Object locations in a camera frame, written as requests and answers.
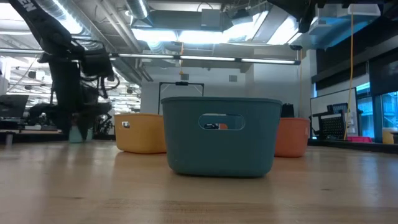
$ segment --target wooden table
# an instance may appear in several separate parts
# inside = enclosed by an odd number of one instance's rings
[[[398,156],[309,147],[265,178],[189,177],[114,142],[0,150],[0,223],[398,223]]]

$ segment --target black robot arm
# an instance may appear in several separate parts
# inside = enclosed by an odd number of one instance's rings
[[[92,87],[84,84],[84,81],[100,82],[102,96],[107,98],[104,79],[114,75],[109,54],[105,47],[86,50],[35,0],[9,0],[9,3],[26,21],[45,52],[39,62],[49,63],[57,105],[37,108],[46,108],[48,113],[49,110],[55,111],[51,113],[52,119],[57,120],[57,127],[66,133],[72,125],[71,120],[77,118],[81,135],[86,139],[87,129],[92,126],[95,116],[106,114],[111,104],[97,103],[100,91],[97,90],[93,95]]]

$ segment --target workbench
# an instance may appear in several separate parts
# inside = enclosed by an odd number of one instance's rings
[[[0,223],[398,223],[398,156],[309,147],[257,179],[178,175],[112,141],[0,149]]]

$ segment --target teal plastic bin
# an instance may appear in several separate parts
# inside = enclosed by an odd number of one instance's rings
[[[262,177],[270,171],[282,102],[171,97],[162,106],[167,161],[175,172]]]

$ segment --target air vent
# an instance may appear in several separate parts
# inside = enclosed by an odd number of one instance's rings
[[[189,74],[182,74],[181,81],[189,81]]]
[[[238,82],[238,76],[237,75],[230,75],[229,76],[229,82]]]

